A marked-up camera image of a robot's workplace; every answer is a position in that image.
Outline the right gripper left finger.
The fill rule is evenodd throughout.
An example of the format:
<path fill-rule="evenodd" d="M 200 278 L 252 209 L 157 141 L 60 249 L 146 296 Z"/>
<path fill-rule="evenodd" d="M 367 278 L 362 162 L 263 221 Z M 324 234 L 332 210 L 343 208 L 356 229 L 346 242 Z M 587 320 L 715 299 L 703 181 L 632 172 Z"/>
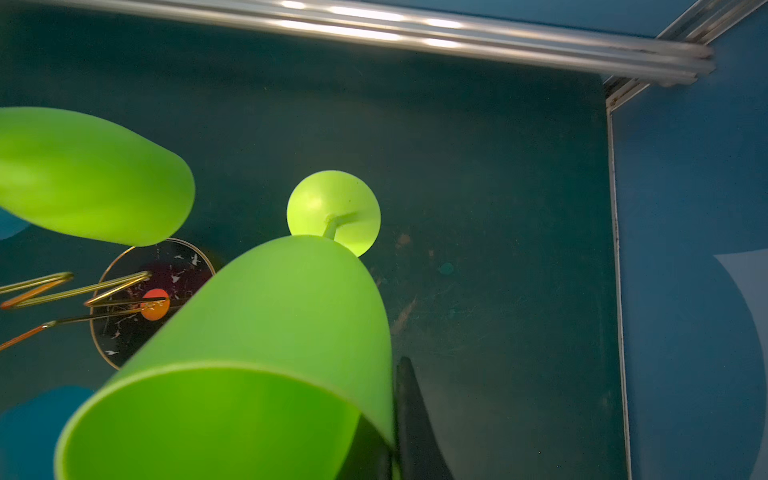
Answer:
<path fill-rule="evenodd" d="M 363 416 L 359 417 L 346 458 L 337 480 L 391 480 L 391 452 L 379 432 Z"/>

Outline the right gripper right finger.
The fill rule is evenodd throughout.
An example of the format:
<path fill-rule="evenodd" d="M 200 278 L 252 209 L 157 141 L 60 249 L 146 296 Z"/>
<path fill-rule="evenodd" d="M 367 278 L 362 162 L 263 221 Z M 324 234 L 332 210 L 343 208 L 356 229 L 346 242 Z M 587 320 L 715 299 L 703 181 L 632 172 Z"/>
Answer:
<path fill-rule="evenodd" d="M 453 480 L 438 445 L 413 363 L 405 356 L 396 368 L 395 408 L 401 478 Z"/>

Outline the red wine glass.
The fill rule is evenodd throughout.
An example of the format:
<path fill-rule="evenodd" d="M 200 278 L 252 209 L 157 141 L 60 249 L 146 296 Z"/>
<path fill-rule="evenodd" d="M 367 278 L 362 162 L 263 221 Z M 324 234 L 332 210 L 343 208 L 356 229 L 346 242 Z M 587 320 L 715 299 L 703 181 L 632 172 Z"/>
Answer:
<path fill-rule="evenodd" d="M 140 304 L 141 316 L 150 322 L 157 322 L 166 317 L 170 310 L 169 294 L 162 288 L 154 288 L 143 296 L 144 302 Z"/>

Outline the gold wire wine glass rack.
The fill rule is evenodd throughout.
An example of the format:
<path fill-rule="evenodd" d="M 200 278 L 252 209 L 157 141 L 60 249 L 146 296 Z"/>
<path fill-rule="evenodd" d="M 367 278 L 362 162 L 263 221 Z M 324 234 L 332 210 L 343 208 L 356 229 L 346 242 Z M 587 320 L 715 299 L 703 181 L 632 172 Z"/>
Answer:
<path fill-rule="evenodd" d="M 195 245 L 168 238 L 146 247 L 130 247 L 106 268 L 99 281 L 66 291 L 54 290 L 74 278 L 58 272 L 1 287 L 14 296 L 1 302 L 3 311 L 19 310 L 86 295 L 86 315 L 55 319 L 1 344 L 7 350 L 23 341 L 65 325 L 85 323 L 100 356 L 118 370 L 140 350 L 217 273 L 214 263 Z M 162 288 L 170 297 L 170 310 L 157 322 L 140 314 L 144 294 Z"/>

